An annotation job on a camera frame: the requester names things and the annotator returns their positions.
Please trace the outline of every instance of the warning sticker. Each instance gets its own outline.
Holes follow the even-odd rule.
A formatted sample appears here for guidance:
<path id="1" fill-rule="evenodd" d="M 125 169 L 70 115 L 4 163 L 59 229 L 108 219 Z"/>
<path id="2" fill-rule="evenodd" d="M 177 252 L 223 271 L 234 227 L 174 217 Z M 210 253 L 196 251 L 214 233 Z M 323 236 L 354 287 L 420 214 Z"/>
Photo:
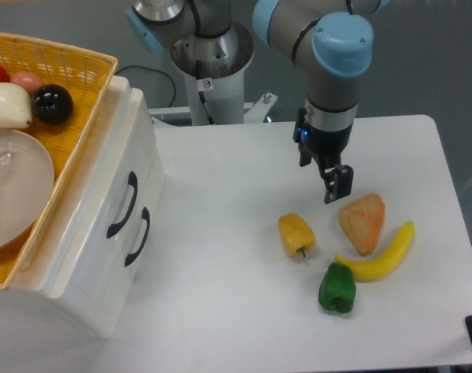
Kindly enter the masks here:
<path id="1" fill-rule="evenodd" d="M 198 86 L 198 92 L 213 89 L 213 81 L 211 78 L 198 79 L 196 85 Z"/>

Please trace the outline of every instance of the black handle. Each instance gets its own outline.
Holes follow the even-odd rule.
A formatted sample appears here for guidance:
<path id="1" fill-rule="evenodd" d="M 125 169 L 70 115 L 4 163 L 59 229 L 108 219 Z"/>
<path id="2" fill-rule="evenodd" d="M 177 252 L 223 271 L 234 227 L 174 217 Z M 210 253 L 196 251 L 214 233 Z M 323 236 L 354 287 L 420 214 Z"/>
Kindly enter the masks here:
<path id="1" fill-rule="evenodd" d="M 148 211 L 147 207 L 144 207 L 142 209 L 141 218 L 142 218 L 142 220 L 145 220 L 145 223 L 147 224 L 147 226 L 145 227 L 145 232 L 144 232 L 144 235 L 142 236 L 141 245 L 139 246 L 137 251 L 135 253 L 128 254 L 127 257 L 125 258 L 125 266 L 126 267 L 130 266 L 133 262 L 135 262 L 135 260 L 138 258 L 138 256 L 141 255 L 141 251 L 142 251 L 142 249 L 144 249 L 145 241 L 146 241 L 146 239 L 148 239 L 149 228 L 151 228 L 151 222 L 150 222 L 149 211 Z"/>
<path id="2" fill-rule="evenodd" d="M 134 171 L 130 171 L 128 174 L 128 185 L 134 188 L 134 195 L 132 195 L 132 199 L 130 200 L 130 204 L 128 205 L 127 214 L 125 214 L 124 218 L 121 219 L 118 223 L 113 223 L 108 227 L 108 231 L 106 233 L 106 238 L 110 239 L 114 235 L 116 235 L 127 223 L 127 220 L 132 215 L 132 211 L 134 210 L 135 200 L 137 200 L 137 192 L 138 192 L 138 181 L 137 176 L 135 175 Z"/>

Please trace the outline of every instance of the light blue joint cap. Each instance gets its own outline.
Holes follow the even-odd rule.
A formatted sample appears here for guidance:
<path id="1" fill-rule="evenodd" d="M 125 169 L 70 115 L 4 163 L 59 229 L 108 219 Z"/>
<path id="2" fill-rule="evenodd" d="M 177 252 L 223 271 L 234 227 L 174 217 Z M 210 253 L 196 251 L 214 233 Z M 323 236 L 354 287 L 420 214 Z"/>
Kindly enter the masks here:
<path id="1" fill-rule="evenodd" d="M 125 11 L 128 22 L 134 31 L 134 34 L 141 41 L 142 45 L 151 53 L 160 53 L 165 50 L 165 47 L 152 35 L 144 23 L 137 17 L 132 7 Z"/>
<path id="2" fill-rule="evenodd" d="M 381 8 L 385 7 L 389 3 L 391 3 L 391 0 L 381 0 L 381 2 L 379 3 L 379 6 L 377 7 L 377 10 L 381 10 Z"/>
<path id="3" fill-rule="evenodd" d="M 268 29 L 272 14 L 280 0 L 259 0 L 253 11 L 253 30 L 268 44 Z"/>
<path id="4" fill-rule="evenodd" d="M 374 30 L 361 16 L 336 12 L 324 16 L 313 32 L 313 54 L 331 74 L 354 78 L 372 60 Z"/>

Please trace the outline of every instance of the yellow basket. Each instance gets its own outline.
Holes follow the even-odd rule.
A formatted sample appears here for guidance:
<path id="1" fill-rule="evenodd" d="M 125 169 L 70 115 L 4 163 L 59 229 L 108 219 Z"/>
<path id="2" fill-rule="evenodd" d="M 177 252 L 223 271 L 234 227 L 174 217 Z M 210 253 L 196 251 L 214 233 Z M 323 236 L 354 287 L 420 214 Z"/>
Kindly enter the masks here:
<path id="1" fill-rule="evenodd" d="M 105 54 L 47 40 L 0 33 L 0 65 L 12 75 L 33 71 L 45 84 L 59 84 L 72 95 L 72 116 L 62 125 L 43 124 L 34 118 L 26 133 L 49 151 L 55 184 L 49 202 L 31 231 L 0 249 L 0 289 L 6 289 L 23 260 L 36 249 L 35 237 L 51 210 L 80 145 L 84 142 L 118 60 Z"/>

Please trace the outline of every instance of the metal bracket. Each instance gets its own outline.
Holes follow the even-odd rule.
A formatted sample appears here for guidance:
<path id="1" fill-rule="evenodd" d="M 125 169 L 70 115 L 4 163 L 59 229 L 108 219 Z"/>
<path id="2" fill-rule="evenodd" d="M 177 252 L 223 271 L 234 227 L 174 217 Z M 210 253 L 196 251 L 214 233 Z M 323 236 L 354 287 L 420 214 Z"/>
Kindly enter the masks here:
<path id="1" fill-rule="evenodd" d="M 254 106 L 244 114 L 244 123 L 263 123 L 268 112 L 277 102 L 277 96 L 267 92 L 254 104 Z"/>

